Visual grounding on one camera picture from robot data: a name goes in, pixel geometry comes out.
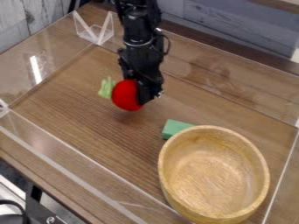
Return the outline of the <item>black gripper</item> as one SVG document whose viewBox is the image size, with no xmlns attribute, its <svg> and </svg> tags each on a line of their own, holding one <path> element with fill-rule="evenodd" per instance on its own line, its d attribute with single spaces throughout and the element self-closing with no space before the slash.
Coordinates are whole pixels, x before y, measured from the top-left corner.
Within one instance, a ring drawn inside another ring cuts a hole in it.
<svg viewBox="0 0 299 224">
<path fill-rule="evenodd" d="M 160 71 L 164 49 L 159 46 L 119 48 L 118 55 L 124 79 L 136 81 L 138 103 L 146 105 L 164 91 Z"/>
</svg>

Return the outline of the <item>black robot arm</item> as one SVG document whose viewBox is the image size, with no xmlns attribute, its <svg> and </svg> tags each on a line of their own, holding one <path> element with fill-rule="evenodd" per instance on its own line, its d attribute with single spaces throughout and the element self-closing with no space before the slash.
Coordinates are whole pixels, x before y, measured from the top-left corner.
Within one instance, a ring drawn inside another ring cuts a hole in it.
<svg viewBox="0 0 299 224">
<path fill-rule="evenodd" d="M 172 43 L 159 28 L 162 11 L 156 0 L 115 0 L 115 6 L 124 29 L 119 65 L 124 79 L 135 82 L 136 102 L 144 105 L 164 91 L 160 65 Z"/>
</svg>

